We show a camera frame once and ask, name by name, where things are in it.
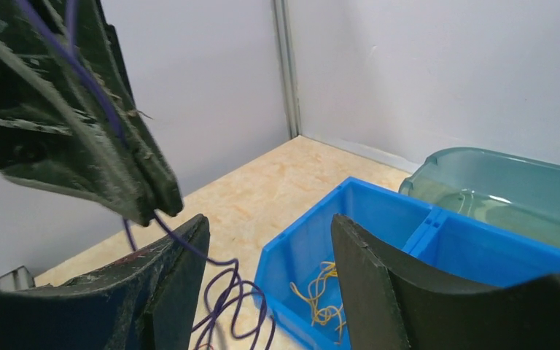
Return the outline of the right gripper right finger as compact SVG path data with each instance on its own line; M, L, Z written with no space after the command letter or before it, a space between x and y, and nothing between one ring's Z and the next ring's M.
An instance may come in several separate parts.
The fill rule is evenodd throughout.
M560 273L504 288L470 281L342 214L331 237L353 349L560 349Z

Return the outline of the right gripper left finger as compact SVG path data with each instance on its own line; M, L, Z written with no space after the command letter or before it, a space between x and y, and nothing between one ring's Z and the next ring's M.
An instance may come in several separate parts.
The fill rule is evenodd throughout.
M209 239L198 214L60 286L0 291L0 349L187 349Z

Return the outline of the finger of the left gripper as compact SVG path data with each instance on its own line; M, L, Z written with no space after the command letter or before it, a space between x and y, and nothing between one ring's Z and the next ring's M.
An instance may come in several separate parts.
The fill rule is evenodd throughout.
M45 1L58 33L47 37L98 106L92 120L106 130L128 182L143 192L135 217L161 211L175 217L183 208L176 175L136 107L116 28L100 1Z
M133 215L143 192L92 120L98 106L47 41L59 29L44 2L0 1L0 174L148 225Z

